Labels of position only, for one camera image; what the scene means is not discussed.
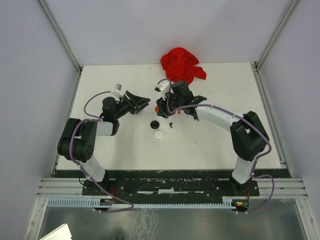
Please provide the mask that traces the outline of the black earbud charging case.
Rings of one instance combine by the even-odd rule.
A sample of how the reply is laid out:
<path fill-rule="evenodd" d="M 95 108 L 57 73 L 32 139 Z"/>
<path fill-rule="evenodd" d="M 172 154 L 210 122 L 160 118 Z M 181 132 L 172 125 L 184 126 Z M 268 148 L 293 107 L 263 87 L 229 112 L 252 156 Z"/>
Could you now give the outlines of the black earbud charging case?
<path fill-rule="evenodd" d="M 153 120 L 153 121 L 151 121 L 151 123 L 150 123 L 150 127 L 151 127 L 152 129 L 158 129 L 158 128 L 160 127 L 160 123 L 159 123 L 157 120 Z"/>

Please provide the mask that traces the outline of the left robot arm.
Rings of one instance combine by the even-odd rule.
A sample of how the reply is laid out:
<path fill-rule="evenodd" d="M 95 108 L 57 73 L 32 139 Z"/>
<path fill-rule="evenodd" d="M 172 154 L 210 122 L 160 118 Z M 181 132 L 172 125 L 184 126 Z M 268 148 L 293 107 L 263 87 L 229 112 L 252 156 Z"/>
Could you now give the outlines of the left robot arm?
<path fill-rule="evenodd" d="M 120 127 L 119 119 L 130 113 L 136 115 L 149 105 L 151 100 L 126 91 L 117 97 L 108 96 L 102 100 L 102 113 L 92 119 L 69 118 L 57 145 L 60 156 L 75 163 L 87 180 L 93 182 L 93 189 L 99 195 L 106 195 L 111 183 L 106 180 L 106 170 L 94 156 L 97 137 L 114 136 Z"/>

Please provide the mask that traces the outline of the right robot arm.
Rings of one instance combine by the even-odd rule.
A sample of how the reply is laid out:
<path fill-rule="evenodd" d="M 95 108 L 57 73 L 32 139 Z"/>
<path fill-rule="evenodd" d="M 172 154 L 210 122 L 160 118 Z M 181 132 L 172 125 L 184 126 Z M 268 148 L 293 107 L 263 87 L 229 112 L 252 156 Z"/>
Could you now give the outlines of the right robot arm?
<path fill-rule="evenodd" d="M 204 96 L 195 96 L 185 81 L 172 83 L 164 78 L 156 83 L 155 91 L 161 93 L 156 100 L 159 117 L 167 119 L 182 110 L 195 120 L 211 122 L 230 133 L 237 159 L 229 189 L 236 196 L 246 192 L 258 159 L 265 155 L 264 149 L 272 149 L 259 116 L 253 111 L 237 114 L 213 104 Z"/>

